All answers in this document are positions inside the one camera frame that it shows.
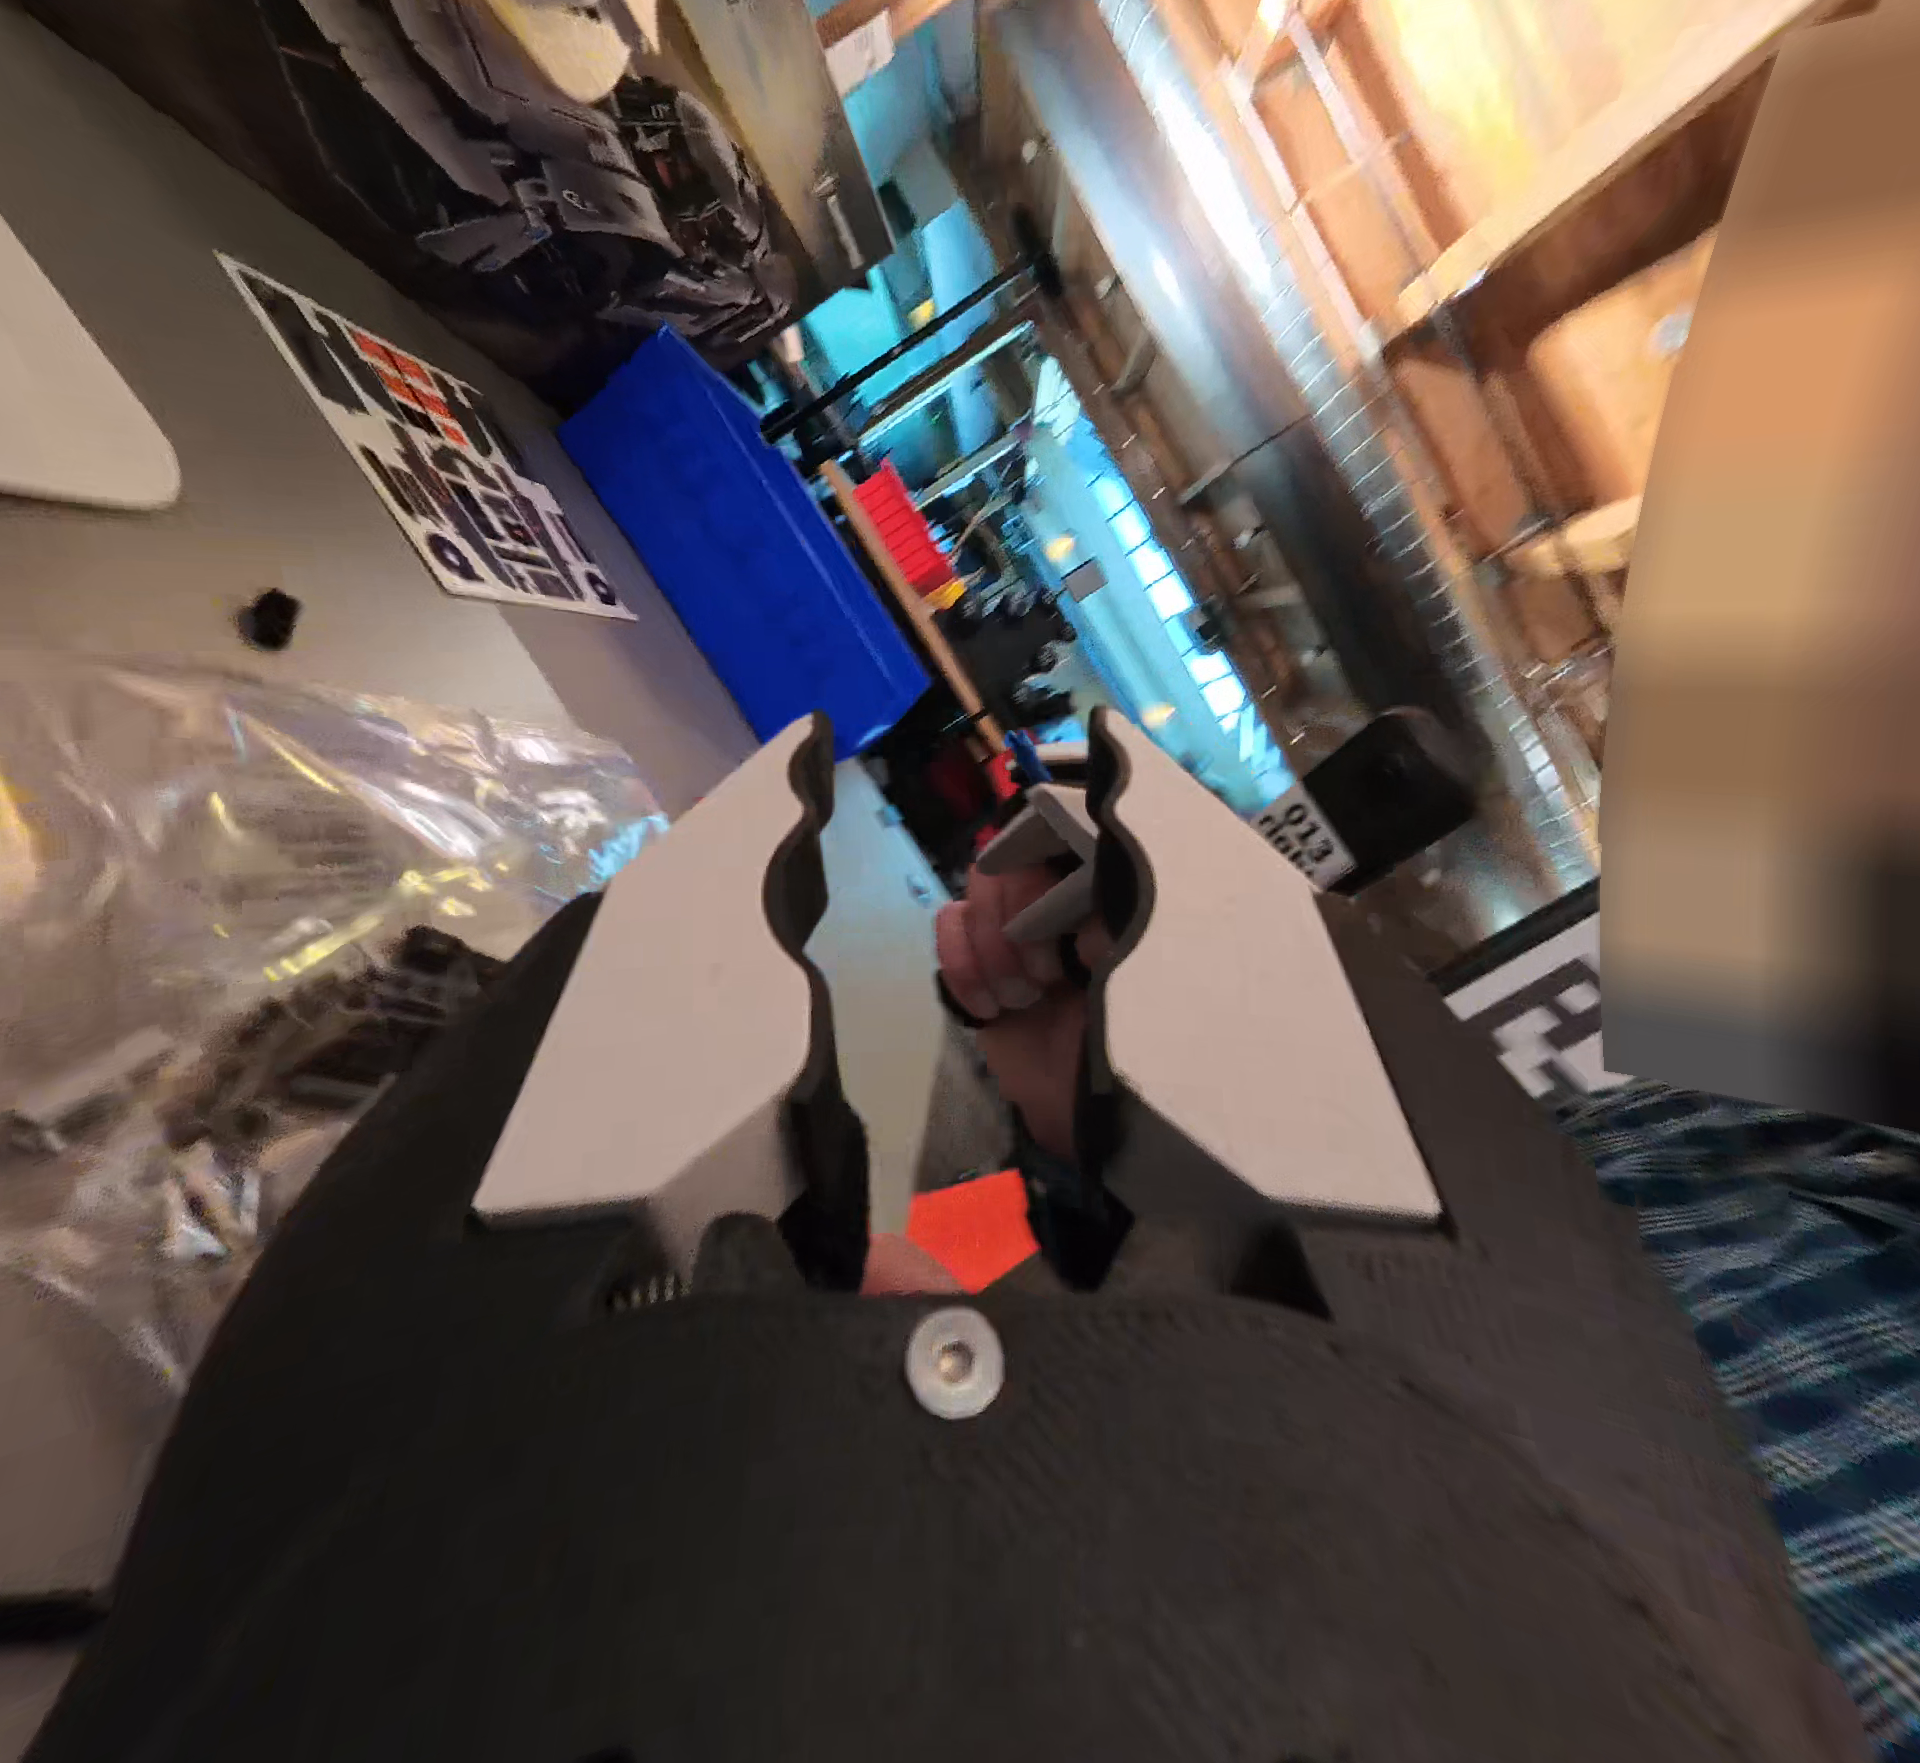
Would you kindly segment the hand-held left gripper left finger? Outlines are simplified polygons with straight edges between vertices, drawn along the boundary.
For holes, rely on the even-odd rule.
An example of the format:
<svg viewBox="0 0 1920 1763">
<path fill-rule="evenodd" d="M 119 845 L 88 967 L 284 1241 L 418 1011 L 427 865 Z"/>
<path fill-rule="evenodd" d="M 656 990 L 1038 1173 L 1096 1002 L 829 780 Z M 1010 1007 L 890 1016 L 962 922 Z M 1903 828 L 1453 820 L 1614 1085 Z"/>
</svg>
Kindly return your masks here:
<svg viewBox="0 0 1920 1763">
<path fill-rule="evenodd" d="M 840 1109 L 823 971 L 834 731 L 803 716 L 604 885 L 472 1194 L 491 1230 L 628 1217 L 688 1269 L 717 1217 L 780 1221 Z"/>
</svg>

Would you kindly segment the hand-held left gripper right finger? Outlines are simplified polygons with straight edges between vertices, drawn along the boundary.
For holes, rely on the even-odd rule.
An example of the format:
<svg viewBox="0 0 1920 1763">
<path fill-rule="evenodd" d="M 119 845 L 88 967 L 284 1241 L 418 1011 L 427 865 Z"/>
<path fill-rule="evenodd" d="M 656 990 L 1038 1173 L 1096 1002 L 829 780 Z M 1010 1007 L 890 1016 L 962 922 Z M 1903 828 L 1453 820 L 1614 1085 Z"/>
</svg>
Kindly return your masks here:
<svg viewBox="0 0 1920 1763">
<path fill-rule="evenodd" d="M 1083 1130 L 1140 1221 L 1441 1224 L 1319 893 L 1115 711 L 1092 719 Z"/>
</svg>

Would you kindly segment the bag of grey lego pieces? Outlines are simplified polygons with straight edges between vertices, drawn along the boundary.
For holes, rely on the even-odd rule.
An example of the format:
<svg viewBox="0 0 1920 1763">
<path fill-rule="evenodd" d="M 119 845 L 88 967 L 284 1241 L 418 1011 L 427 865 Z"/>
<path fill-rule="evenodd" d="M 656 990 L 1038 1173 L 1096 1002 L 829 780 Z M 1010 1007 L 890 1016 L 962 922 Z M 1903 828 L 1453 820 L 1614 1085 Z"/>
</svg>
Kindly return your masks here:
<svg viewBox="0 0 1920 1763">
<path fill-rule="evenodd" d="M 333 1146 L 664 833 L 569 728 L 2 651 L 2 1276 L 185 1385 Z"/>
</svg>

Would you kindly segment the lego sticker sheet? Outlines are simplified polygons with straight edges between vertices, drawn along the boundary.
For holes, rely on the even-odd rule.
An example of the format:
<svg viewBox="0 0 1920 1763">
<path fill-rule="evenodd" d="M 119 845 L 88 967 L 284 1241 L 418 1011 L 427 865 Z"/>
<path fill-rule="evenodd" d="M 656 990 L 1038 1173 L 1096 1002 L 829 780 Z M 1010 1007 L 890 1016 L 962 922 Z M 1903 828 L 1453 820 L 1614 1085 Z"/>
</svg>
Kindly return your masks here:
<svg viewBox="0 0 1920 1763">
<path fill-rule="evenodd" d="M 442 594 L 636 624 L 474 383 L 232 256 L 216 262 Z"/>
</svg>

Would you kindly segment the dark lego set box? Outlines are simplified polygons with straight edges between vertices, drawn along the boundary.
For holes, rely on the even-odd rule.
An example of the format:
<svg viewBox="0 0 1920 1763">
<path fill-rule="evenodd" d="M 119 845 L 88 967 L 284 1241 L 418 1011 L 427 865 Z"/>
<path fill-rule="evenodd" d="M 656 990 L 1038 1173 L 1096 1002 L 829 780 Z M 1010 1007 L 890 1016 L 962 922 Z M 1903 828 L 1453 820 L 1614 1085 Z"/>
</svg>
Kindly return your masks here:
<svg viewBox="0 0 1920 1763">
<path fill-rule="evenodd" d="M 549 405 L 644 335 L 716 370 L 897 229 L 806 0 L 658 0 L 570 104 L 472 0 L 18 0 Z"/>
</svg>

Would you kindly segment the person's right hand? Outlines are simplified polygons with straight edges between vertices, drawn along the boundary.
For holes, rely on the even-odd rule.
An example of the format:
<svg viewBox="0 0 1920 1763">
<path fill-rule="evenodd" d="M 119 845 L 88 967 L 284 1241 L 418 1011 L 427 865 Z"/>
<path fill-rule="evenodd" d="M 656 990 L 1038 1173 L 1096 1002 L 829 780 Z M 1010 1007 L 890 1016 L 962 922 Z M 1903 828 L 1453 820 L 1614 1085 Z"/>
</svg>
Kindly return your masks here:
<svg viewBox="0 0 1920 1763">
<path fill-rule="evenodd" d="M 965 893 L 936 910 L 936 971 L 947 999 L 974 1021 L 1003 1103 L 1048 1153 L 1072 1163 L 1086 986 L 1114 942 L 1092 917 L 1072 933 L 1075 964 L 1064 964 L 1062 937 L 1010 937 L 1010 922 L 1059 882 L 1054 866 L 976 866 Z"/>
</svg>

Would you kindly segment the flat orange object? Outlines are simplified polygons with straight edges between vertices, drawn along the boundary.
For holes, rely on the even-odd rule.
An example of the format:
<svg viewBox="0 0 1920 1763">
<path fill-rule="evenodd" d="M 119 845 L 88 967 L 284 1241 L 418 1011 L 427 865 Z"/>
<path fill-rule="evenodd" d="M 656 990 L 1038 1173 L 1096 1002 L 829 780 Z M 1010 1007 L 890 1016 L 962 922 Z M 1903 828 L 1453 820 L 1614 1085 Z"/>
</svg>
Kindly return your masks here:
<svg viewBox="0 0 1920 1763">
<path fill-rule="evenodd" d="M 983 1296 L 1038 1258 L 1029 1183 L 1013 1171 L 913 1194 L 903 1237 L 962 1296 Z"/>
</svg>

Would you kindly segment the blue plastic bin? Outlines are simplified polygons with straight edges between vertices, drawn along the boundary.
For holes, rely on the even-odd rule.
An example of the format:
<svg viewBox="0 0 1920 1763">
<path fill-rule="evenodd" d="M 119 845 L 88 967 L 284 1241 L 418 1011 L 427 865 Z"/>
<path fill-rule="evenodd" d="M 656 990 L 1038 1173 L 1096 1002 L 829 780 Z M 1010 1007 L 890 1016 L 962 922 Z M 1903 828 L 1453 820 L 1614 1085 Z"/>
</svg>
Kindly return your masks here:
<svg viewBox="0 0 1920 1763">
<path fill-rule="evenodd" d="M 927 692 L 803 476 L 683 335 L 650 335 L 559 445 L 758 740 L 819 711 L 852 759 Z"/>
</svg>

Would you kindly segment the stack of red bins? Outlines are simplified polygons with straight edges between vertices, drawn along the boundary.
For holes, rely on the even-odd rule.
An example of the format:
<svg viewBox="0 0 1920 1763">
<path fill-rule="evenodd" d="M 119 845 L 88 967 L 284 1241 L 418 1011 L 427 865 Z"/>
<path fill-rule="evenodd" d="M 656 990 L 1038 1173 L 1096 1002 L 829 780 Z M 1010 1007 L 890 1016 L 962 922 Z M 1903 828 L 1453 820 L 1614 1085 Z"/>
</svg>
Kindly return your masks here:
<svg viewBox="0 0 1920 1763">
<path fill-rule="evenodd" d="M 899 469 L 882 456 L 878 469 L 855 485 L 852 498 L 866 514 L 883 557 L 899 568 L 908 588 L 921 600 L 947 604 L 958 594 L 958 577 Z"/>
</svg>

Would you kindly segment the person's plaid shirt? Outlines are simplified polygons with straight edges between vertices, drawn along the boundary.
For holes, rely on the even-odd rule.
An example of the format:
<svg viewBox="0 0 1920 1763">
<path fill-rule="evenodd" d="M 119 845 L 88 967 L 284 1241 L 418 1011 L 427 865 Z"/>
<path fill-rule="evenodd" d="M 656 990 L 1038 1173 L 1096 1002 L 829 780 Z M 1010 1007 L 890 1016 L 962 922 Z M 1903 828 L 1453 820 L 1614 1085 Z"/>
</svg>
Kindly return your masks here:
<svg viewBox="0 0 1920 1763">
<path fill-rule="evenodd" d="M 1917 1130 L 1666 1085 L 1554 1120 L 1738 1417 L 1815 1653 L 1917 1761 Z"/>
</svg>

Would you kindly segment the white pad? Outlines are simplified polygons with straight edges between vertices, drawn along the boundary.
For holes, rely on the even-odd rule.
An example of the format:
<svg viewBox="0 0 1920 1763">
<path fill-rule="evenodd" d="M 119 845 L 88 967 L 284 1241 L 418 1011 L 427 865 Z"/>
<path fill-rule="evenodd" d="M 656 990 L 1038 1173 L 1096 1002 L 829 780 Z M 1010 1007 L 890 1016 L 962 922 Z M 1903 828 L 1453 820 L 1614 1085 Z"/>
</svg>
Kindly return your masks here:
<svg viewBox="0 0 1920 1763">
<path fill-rule="evenodd" d="M 108 514 L 182 501 L 173 444 L 2 224 L 2 498 Z"/>
</svg>

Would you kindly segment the metal ventilation duct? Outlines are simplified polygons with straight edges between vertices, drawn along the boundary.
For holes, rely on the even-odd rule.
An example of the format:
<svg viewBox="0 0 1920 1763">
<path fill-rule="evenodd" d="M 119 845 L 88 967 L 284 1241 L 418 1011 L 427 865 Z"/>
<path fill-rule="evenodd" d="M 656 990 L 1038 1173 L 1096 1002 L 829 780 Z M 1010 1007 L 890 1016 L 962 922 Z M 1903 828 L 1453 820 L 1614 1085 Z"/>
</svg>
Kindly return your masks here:
<svg viewBox="0 0 1920 1763">
<path fill-rule="evenodd" d="M 1596 882 L 1593 759 L 1494 609 L 1377 352 L 1356 346 L 1304 191 L 1226 131 L 1159 0 L 1010 0 L 994 36 L 1153 352 L 1142 411 L 1190 478 L 1157 456 L 1150 518 L 1179 528 L 1182 572 L 1291 594 L 1233 632 L 1237 653 L 1259 627 L 1285 658 L 1259 707 L 1298 740 L 1319 716 L 1425 707 L 1473 772 L 1483 874 L 1511 898 Z"/>
</svg>

